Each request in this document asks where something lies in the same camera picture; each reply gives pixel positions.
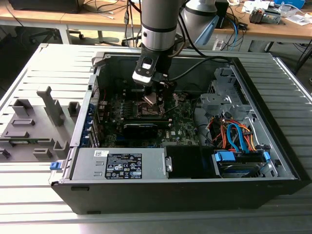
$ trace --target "metal slotted surface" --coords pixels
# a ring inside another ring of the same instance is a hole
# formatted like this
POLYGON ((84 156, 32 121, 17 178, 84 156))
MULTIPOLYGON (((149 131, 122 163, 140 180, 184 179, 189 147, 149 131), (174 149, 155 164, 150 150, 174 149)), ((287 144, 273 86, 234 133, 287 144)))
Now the metal slotted surface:
MULTIPOLYGON (((43 105, 36 95, 40 85, 49 84, 52 97, 61 105, 82 103, 88 77, 93 73, 94 52, 137 52, 112 47, 45 44, 0 102, 0 133, 14 113, 16 98, 43 105)), ((182 54, 190 55, 186 50, 182 54)), ((239 57, 288 141, 312 176, 312 105, 307 93, 279 60, 270 54, 207 52, 207 55, 239 57)), ((283 195, 257 210, 209 211, 171 214, 76 215, 50 189, 49 163, 0 164, 1 233, 311 233, 312 186, 294 195, 283 195)))

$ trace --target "barcode label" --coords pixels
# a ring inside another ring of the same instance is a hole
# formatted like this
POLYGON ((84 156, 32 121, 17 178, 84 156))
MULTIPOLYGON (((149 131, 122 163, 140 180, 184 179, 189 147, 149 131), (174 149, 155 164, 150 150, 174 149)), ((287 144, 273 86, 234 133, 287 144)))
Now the barcode label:
POLYGON ((108 150, 95 150, 94 157, 107 157, 108 153, 108 150))

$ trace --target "blue cable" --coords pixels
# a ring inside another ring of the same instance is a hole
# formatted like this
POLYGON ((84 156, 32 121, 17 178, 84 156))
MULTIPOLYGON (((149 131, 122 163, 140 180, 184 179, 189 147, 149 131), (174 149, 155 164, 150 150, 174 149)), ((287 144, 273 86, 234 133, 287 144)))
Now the blue cable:
POLYGON ((237 27, 236 27, 235 23, 234 23, 232 20, 230 20, 230 19, 229 19, 229 21, 233 24, 234 29, 235 29, 235 39, 234 39, 234 43, 233 43, 232 47, 230 48, 230 51, 232 51, 233 48, 234 48, 234 46, 236 45, 236 40, 237 40, 238 31, 237 31, 237 27))
POLYGON ((240 129, 240 127, 238 126, 237 123, 231 123, 228 125, 228 129, 226 131, 226 135, 228 137, 228 141, 229 143, 235 148, 236 152, 239 152, 239 148, 233 143, 232 139, 231 139, 231 127, 234 126, 237 131, 238 131, 238 136, 239 136, 239 142, 240 142, 240 146, 242 148, 243 151, 245 151, 246 153, 249 153, 249 149, 247 148, 245 142, 244 142, 244 137, 243 137, 243 133, 242 130, 240 129))

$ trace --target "power supply label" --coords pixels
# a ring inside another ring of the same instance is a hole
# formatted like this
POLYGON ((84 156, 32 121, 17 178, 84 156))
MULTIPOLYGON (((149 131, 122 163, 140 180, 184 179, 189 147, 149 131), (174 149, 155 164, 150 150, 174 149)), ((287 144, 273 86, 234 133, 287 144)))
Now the power supply label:
POLYGON ((142 179, 142 154, 108 154, 105 178, 142 179))

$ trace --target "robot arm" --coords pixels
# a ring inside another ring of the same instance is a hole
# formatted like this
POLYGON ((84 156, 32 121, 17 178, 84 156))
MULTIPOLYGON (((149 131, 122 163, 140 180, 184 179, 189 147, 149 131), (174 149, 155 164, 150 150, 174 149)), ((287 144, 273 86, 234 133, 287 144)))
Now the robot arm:
MULTIPOLYGON (((159 77, 168 75, 172 60, 169 55, 173 53, 178 15, 184 2, 185 0, 142 1, 142 50, 132 76, 136 83, 151 87, 154 81, 160 81, 159 77)), ((190 28, 192 40, 196 32, 199 32, 198 36, 215 15, 215 0, 187 2, 183 16, 190 28)))

